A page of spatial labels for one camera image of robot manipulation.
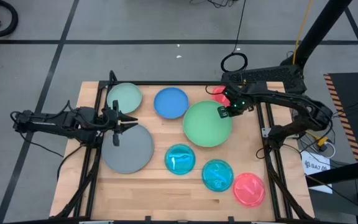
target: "gray floor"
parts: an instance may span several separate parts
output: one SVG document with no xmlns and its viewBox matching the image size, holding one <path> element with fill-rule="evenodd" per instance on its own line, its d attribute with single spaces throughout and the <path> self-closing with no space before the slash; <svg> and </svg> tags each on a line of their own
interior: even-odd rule
<svg viewBox="0 0 358 224">
<path fill-rule="evenodd" d="M 74 0 L 10 0 L 20 21 L 7 40 L 59 40 Z M 326 0 L 315 0 L 305 36 Z M 295 40 L 308 1 L 248 0 L 240 33 L 242 40 Z M 79 0 L 68 40 L 235 39 L 242 0 L 215 9 L 187 0 Z M 349 9 L 358 26 L 358 0 Z M 9 18 L 0 9 L 1 18 Z M 357 40 L 345 15 L 325 40 Z M 34 110 L 50 70 L 58 42 L 0 44 L 0 206 L 23 140 L 12 129 L 9 113 Z M 64 45 L 47 93 L 43 112 L 53 113 L 66 100 L 75 102 L 85 80 L 105 80 L 113 69 L 120 80 L 219 80 L 220 61 L 232 44 Z M 293 45 L 239 45 L 248 68 L 278 65 Z M 240 61 L 232 59 L 229 67 Z M 320 45 L 305 67 L 307 95 L 334 109 L 324 73 L 358 72 L 358 45 Z M 355 162 L 339 121 L 334 121 L 337 161 Z M 33 140 L 63 153 L 66 139 L 35 134 Z M 47 218 L 61 159 L 31 146 L 13 193 L 5 222 Z M 353 222 L 353 217 L 315 207 L 323 220 Z"/>
</svg>

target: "wooden tabletop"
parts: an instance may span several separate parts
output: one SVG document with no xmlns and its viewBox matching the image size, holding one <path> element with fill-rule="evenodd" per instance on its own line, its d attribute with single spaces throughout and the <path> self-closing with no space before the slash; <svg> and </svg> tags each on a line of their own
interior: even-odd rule
<svg viewBox="0 0 358 224">
<path fill-rule="evenodd" d="M 83 82 L 77 107 L 93 107 L 97 87 L 98 82 Z M 143 94 L 142 103 L 136 111 L 129 114 L 138 118 L 139 123 L 150 131 L 155 144 L 152 159 L 143 169 L 133 174 L 114 172 L 101 159 L 91 218 L 144 220 L 145 216 L 150 215 L 152 220 L 227 221 L 228 216 L 233 216 L 235 221 L 274 221 L 265 162 L 255 156 L 256 151 L 262 147 L 256 110 L 233 117 L 232 133 L 226 142 L 214 148 L 202 148 L 194 145 L 184 135 L 183 118 L 167 120 L 159 117 L 154 111 L 154 96 L 165 87 L 139 86 Z M 176 87 L 188 95 L 190 105 L 211 99 L 211 95 L 205 92 L 204 86 Z M 275 82 L 268 83 L 268 88 L 284 90 L 282 83 Z M 267 125 L 265 106 L 262 104 L 262 107 Z M 275 124 L 291 123 L 288 108 L 272 105 L 272 111 Z M 186 175 L 172 174 L 164 164 L 166 150 L 178 143 L 189 145 L 196 154 L 195 167 Z M 298 148 L 294 139 L 287 139 L 285 144 Z M 69 139 L 65 155 L 78 146 L 76 140 Z M 283 146 L 281 155 L 289 191 L 306 213 L 314 216 L 299 154 Z M 64 163 L 50 215 L 60 212 L 77 190 L 84 156 L 85 149 L 81 149 Z M 220 193 L 208 190 L 201 180 L 201 170 L 211 159 L 223 159 L 228 162 L 235 176 L 243 172 L 251 172 L 259 176 L 266 189 L 262 204 L 255 208 L 242 206 L 234 200 L 232 188 Z M 282 195 L 278 188 L 277 192 L 280 213 L 285 217 Z M 87 198 L 88 191 L 83 196 L 81 215 L 85 214 Z"/>
</svg>

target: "white paper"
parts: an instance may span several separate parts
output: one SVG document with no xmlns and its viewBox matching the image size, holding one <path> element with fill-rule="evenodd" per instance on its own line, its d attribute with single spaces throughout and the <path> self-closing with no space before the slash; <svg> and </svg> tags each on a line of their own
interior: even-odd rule
<svg viewBox="0 0 358 224">
<path fill-rule="evenodd" d="M 316 158 L 315 159 L 313 158 L 313 156 L 309 154 L 309 152 L 303 151 L 301 154 L 302 154 L 303 170 L 307 175 L 329 170 L 331 168 L 329 159 L 325 158 L 324 156 L 315 153 L 310 153 Z M 324 185 L 317 186 L 317 187 L 309 187 L 309 189 L 318 190 L 320 192 L 325 192 L 329 194 L 333 193 L 333 190 L 331 190 L 329 187 Z"/>
</svg>

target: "light green plate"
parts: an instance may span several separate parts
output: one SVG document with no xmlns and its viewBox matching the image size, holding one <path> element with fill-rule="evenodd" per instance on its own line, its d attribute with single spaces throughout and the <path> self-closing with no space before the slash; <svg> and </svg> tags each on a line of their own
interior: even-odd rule
<svg viewBox="0 0 358 224">
<path fill-rule="evenodd" d="M 230 135 L 232 119 L 221 118 L 215 101 L 200 101 L 191 106 L 183 120 L 183 131 L 197 146 L 214 147 L 222 144 Z"/>
<path fill-rule="evenodd" d="M 110 108 L 114 100 L 118 100 L 118 108 L 122 113 L 130 113 L 140 105 L 142 92 L 140 92 L 139 87 L 132 83 L 118 84 L 107 95 L 107 105 Z"/>
</svg>

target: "yellow cable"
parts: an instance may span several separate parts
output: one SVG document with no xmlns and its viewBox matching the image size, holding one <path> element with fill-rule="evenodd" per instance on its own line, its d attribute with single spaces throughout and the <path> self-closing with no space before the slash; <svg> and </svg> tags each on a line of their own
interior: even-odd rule
<svg viewBox="0 0 358 224">
<path fill-rule="evenodd" d="M 312 2 L 313 2 L 313 0 L 309 0 L 308 8 L 307 8 L 307 10 L 306 10 L 305 16 L 303 17 L 302 25 L 301 25 L 301 28 L 300 28 L 299 33 L 298 33 L 298 38 L 296 38 L 295 50 L 293 51 L 293 57 L 292 57 L 292 64 L 293 64 L 293 65 L 295 64 L 295 56 L 296 56 L 296 50 L 297 50 L 297 48 L 298 48 L 299 39 L 301 39 L 303 27 L 305 26 L 306 19 L 307 19 L 307 17 L 308 17 L 308 14 L 309 14 L 310 7 L 311 7 L 311 3 L 312 3 Z"/>
</svg>

